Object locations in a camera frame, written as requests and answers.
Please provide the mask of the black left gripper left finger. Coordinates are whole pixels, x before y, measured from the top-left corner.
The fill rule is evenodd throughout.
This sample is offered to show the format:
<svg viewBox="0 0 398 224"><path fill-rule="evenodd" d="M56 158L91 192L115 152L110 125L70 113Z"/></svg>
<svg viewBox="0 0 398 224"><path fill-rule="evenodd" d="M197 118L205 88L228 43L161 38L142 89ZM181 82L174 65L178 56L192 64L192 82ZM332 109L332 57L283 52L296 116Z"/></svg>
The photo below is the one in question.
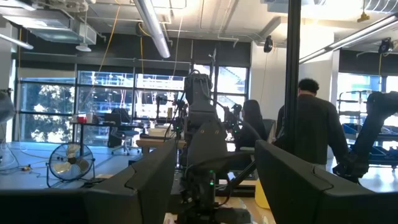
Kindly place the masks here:
<svg viewBox="0 0 398 224"><path fill-rule="evenodd" d="M175 141L85 189L0 190L0 224L163 224Z"/></svg>

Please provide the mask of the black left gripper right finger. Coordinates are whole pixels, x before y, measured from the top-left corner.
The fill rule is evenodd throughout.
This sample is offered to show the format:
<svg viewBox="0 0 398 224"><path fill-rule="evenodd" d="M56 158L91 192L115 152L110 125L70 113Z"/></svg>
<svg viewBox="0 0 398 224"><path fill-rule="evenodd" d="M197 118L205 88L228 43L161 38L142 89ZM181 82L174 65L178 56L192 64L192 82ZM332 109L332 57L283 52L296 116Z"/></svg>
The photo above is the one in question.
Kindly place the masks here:
<svg viewBox="0 0 398 224"><path fill-rule="evenodd" d="M254 159L276 224L398 224L398 192L373 192L265 141Z"/></svg>

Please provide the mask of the yellow block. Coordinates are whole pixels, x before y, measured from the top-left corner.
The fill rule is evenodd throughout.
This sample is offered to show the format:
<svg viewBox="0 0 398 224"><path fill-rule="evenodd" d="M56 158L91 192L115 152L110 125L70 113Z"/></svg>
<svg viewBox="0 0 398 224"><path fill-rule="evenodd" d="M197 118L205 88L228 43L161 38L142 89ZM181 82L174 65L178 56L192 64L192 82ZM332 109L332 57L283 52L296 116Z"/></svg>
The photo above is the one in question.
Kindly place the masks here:
<svg viewBox="0 0 398 224"><path fill-rule="evenodd" d="M265 193L263 191L263 188L262 188L262 185L261 185L261 182L259 179L256 180L254 199L259 207L265 208L265 209L270 209L269 203L267 201L267 198L265 196Z"/></svg>

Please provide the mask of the black floor fan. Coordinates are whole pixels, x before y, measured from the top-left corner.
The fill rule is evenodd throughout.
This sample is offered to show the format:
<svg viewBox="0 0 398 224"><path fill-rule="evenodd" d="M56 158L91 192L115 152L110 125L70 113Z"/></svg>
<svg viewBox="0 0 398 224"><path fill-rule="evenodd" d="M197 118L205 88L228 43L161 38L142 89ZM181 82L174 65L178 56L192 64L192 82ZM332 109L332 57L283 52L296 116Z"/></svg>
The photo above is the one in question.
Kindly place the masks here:
<svg viewBox="0 0 398 224"><path fill-rule="evenodd" d="M65 182L86 180L92 171L95 177L95 158L91 149L78 142L63 143L55 148L46 163L46 184L53 188Z"/></svg>

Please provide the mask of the wooden background table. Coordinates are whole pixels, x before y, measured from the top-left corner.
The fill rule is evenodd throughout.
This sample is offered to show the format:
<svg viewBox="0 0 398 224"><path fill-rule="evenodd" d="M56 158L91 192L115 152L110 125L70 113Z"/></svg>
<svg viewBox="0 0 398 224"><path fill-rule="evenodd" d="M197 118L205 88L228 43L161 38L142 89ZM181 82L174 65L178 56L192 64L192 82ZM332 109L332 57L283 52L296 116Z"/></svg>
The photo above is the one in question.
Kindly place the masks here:
<svg viewBox="0 0 398 224"><path fill-rule="evenodd" d="M138 139L136 141L136 144L138 147L141 148L142 154L146 156L148 153L150 153L150 148L158 148L164 144L163 139L150 139L150 138L143 138L143 139ZM177 144L177 149L184 149L186 145L186 142L184 140L179 140Z"/></svg>

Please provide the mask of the person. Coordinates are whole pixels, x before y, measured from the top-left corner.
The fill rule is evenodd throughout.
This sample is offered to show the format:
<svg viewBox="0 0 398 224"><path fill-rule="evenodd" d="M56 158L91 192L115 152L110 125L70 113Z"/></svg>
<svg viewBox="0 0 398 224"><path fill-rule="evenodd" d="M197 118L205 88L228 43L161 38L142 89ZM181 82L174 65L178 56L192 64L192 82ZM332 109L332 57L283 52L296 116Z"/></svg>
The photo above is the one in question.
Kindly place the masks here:
<svg viewBox="0 0 398 224"><path fill-rule="evenodd" d="M336 107L317 97L319 84L314 79L304 78L298 83L297 138L293 149L287 148L285 136L284 107L277 117L276 140L273 144L291 154L325 169L330 148L338 163L348 155L343 127Z"/></svg>
<svg viewBox="0 0 398 224"><path fill-rule="evenodd" d="M243 104L243 121L250 124L256 130L262 140L266 140L266 129L262 120L261 109L257 100L247 100ZM236 152L242 147L254 147L257 141L256 135L243 126L234 137Z"/></svg>

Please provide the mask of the office chair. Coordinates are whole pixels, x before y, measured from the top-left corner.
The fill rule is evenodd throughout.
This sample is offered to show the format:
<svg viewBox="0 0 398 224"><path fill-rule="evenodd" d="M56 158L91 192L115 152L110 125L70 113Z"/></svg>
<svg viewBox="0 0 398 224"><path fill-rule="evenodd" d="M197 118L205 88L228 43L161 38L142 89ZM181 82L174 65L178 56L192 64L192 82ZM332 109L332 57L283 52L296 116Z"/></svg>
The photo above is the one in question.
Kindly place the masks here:
<svg viewBox="0 0 398 224"><path fill-rule="evenodd" d="M111 153L114 154L115 151L123 149L123 151L129 155L132 146L128 146L127 142L133 142L133 137L138 135L139 132L135 131L131 126L123 126L123 123L131 123L131 117L127 109L115 108L112 110L111 114L106 116L105 120L114 121L115 124L119 124L119 126L109 128L108 147L113 148Z"/></svg>

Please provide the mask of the black desk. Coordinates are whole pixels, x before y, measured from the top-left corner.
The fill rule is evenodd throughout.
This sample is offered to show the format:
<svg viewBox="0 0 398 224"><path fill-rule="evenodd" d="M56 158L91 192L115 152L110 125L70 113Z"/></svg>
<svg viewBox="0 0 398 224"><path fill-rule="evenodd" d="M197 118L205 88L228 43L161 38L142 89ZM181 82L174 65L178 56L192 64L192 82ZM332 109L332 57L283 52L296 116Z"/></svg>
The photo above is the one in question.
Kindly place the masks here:
<svg viewBox="0 0 398 224"><path fill-rule="evenodd" d="M146 126L143 124L139 123L121 123L121 124L116 124L113 121L106 121L106 122L101 122L101 123L72 123L75 125L80 125L80 142L78 143L80 145L80 155L83 154L83 148L85 146L84 144L84 126L99 126L99 127L110 127L112 128L111 135L114 135L118 137L118 134L121 135L121 139L125 139L126 136L131 135L135 136L137 135L136 131L134 129L139 128L142 129L142 132L144 133L146 130Z"/></svg>

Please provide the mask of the LED light bar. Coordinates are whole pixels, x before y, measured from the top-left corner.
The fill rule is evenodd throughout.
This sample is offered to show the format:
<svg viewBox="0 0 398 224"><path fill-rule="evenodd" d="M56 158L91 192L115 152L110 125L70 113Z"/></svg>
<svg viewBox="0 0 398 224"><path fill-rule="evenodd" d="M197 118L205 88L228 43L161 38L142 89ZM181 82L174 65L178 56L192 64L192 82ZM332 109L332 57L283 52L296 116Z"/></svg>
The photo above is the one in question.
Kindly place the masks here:
<svg viewBox="0 0 398 224"><path fill-rule="evenodd" d="M335 51L338 49L341 49L343 47L346 47L347 45L359 42L362 39L365 39L366 37L369 37L370 35L377 34L378 32L381 32L384 29L389 28L390 26L398 24L398 12L391 14L390 16L387 16L385 18L382 18L371 25L339 40L336 41L330 45L327 45L326 47L317 50L305 57L302 57L299 59L298 64L301 65L307 61L310 61L316 57L319 57L323 54L326 54L331 51Z"/></svg>

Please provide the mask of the silver ceiling pipe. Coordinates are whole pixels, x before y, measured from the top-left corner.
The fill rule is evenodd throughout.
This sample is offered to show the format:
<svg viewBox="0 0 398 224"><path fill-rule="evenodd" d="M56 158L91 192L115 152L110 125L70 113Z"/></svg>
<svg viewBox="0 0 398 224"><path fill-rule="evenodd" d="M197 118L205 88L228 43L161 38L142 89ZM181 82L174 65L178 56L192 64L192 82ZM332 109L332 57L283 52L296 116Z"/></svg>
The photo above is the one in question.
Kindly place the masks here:
<svg viewBox="0 0 398 224"><path fill-rule="evenodd" d="M151 0L133 0L139 11L144 25L147 27L149 34L162 58L169 58L170 52L164 33L161 29L159 20L155 13L155 9Z"/></svg>

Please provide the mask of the ceiling air unit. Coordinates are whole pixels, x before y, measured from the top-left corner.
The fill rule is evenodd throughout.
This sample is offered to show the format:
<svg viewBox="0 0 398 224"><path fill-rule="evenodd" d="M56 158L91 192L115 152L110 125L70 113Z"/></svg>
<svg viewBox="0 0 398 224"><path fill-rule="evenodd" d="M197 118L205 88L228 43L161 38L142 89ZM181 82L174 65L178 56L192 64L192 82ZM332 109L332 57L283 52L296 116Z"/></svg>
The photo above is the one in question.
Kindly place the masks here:
<svg viewBox="0 0 398 224"><path fill-rule="evenodd" d="M22 26L37 37L50 42L95 45L97 33L79 19L59 11L2 12L3 18Z"/></svg>

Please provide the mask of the fluorescent tube light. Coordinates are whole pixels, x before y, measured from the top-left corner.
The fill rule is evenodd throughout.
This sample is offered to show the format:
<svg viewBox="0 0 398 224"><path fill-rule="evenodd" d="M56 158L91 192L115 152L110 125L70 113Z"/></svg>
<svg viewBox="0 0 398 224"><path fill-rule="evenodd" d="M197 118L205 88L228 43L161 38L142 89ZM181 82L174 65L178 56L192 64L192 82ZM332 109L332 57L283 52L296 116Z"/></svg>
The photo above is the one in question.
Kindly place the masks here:
<svg viewBox="0 0 398 224"><path fill-rule="evenodd" d="M32 45L30 45L28 43L25 43L25 42L22 42L22 41L17 40L17 39L13 39L12 37L6 36L4 34L0 34L0 39L6 40L6 41L8 41L10 43L13 43L13 44L16 44L19 47L25 48L27 50L33 50L34 49L34 47Z"/></svg>

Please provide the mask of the yellow hanging plug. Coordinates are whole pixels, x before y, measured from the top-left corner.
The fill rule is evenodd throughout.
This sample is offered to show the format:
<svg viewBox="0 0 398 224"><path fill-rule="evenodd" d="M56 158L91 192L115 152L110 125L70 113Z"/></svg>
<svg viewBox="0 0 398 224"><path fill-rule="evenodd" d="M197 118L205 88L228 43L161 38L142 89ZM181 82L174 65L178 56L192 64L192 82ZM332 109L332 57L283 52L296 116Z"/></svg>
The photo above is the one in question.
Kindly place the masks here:
<svg viewBox="0 0 398 224"><path fill-rule="evenodd" d="M366 9L366 0L363 0L362 13L360 17L357 19L358 23L370 20L370 16L366 14L365 9Z"/></svg>

